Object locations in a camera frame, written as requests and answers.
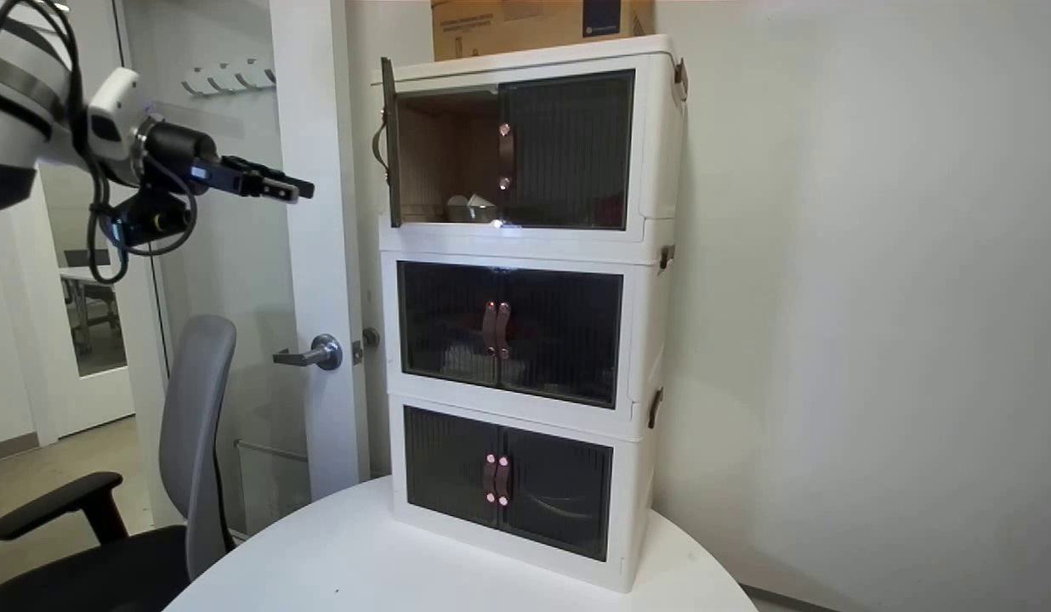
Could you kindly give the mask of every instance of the round white table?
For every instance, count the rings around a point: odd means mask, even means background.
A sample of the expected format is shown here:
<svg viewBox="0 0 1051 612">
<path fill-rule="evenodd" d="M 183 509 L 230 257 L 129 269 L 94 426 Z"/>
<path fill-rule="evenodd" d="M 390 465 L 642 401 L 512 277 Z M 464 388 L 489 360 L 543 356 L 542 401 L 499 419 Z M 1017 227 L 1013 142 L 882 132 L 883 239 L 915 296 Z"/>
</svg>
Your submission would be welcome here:
<svg viewBox="0 0 1051 612">
<path fill-rule="evenodd" d="M 736 577 L 679 528 L 649 515 L 632 592 L 605 592 L 395 515 L 390 480 L 332 492 L 245 541 L 171 612 L 751 612 Z"/>
</svg>

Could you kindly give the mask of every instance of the chair armrest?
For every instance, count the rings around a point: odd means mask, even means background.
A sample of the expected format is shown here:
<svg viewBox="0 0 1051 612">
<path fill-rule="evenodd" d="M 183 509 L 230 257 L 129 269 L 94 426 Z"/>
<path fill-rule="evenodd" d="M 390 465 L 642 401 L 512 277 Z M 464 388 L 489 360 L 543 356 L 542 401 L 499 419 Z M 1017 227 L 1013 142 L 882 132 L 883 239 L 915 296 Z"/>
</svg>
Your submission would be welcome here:
<svg viewBox="0 0 1051 612">
<path fill-rule="evenodd" d="M 0 541 L 18 541 L 60 512 L 83 509 L 102 543 L 126 541 L 126 528 L 118 521 L 118 509 L 114 504 L 114 489 L 124 483 L 118 471 L 93 471 L 75 483 L 64 483 L 13 512 L 0 515 Z"/>
</svg>

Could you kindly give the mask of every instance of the stacked storage box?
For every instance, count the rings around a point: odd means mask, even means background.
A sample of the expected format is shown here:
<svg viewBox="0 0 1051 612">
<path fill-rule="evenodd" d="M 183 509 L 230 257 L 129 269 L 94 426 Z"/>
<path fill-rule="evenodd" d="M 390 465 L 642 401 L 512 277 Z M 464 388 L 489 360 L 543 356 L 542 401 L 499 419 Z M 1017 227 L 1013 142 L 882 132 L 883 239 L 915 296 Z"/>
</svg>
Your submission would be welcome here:
<svg viewBox="0 0 1051 612">
<path fill-rule="evenodd" d="M 649 515 L 685 79 L 667 38 L 386 62 L 402 512 L 629 587 Z"/>
</svg>

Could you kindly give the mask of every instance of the cabinet compartment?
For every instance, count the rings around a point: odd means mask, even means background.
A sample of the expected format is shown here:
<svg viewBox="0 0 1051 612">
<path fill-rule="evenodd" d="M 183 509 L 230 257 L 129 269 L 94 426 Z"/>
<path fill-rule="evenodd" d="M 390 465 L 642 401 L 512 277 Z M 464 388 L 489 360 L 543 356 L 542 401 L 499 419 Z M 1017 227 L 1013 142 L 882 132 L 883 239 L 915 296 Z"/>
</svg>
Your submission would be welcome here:
<svg viewBox="0 0 1051 612">
<path fill-rule="evenodd" d="M 397 260 L 402 371 L 616 409 L 622 276 Z"/>
<path fill-rule="evenodd" d="M 636 71 L 395 92 L 386 65 L 390 225 L 627 227 Z"/>
<path fill-rule="evenodd" d="M 405 448 L 407 504 L 605 560 L 611 448 L 411 403 Z"/>
</svg>

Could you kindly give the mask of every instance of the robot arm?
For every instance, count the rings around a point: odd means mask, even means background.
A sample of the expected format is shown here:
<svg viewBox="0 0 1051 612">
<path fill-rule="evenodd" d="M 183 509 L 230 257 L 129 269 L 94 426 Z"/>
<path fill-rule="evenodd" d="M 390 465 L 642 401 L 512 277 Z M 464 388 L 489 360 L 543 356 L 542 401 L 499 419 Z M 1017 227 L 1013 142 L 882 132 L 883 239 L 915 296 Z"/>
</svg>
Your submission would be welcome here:
<svg viewBox="0 0 1051 612">
<path fill-rule="evenodd" d="M 179 248 L 199 217 L 199 196 L 225 189 L 237 196 L 301 199 L 313 184 L 237 157 L 219 157 L 209 132 L 149 115 L 140 73 L 116 67 L 85 104 L 75 29 L 58 0 L 0 3 L 0 209 L 27 199 L 33 164 L 75 164 L 94 179 L 88 251 L 94 230 L 126 256 L 167 256 Z M 108 179 L 132 188 L 108 203 Z"/>
</svg>

